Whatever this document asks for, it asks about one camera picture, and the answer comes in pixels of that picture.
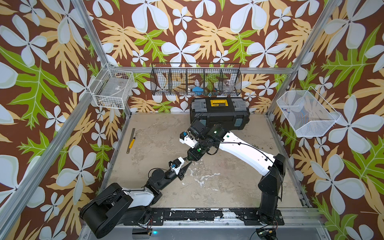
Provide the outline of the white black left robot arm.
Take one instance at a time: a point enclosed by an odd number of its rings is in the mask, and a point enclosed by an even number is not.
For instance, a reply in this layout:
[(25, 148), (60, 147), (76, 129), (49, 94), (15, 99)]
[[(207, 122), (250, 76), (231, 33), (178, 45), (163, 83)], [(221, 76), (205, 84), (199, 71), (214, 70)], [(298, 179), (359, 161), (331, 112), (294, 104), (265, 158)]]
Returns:
[(105, 237), (117, 225), (147, 224), (152, 218), (151, 206), (163, 195), (161, 190), (176, 179), (183, 180), (190, 165), (185, 158), (179, 157), (169, 162), (167, 170), (153, 168), (140, 189), (127, 189), (112, 183), (81, 209), (80, 218), (98, 239)]

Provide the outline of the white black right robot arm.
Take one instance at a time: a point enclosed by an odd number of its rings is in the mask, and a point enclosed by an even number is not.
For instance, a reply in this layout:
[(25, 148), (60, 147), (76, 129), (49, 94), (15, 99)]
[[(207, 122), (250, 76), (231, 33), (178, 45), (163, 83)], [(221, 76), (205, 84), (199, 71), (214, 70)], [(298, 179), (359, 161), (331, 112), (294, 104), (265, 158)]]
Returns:
[(188, 145), (188, 161), (199, 161), (212, 148), (235, 157), (236, 163), (243, 162), (259, 176), (261, 191), (257, 218), (264, 224), (271, 224), (276, 217), (278, 199), (282, 196), (282, 185), (286, 174), (286, 159), (281, 154), (266, 153), (237, 137), (235, 133), (216, 124), (207, 127), (194, 121), (188, 130), (180, 134), (180, 142)]

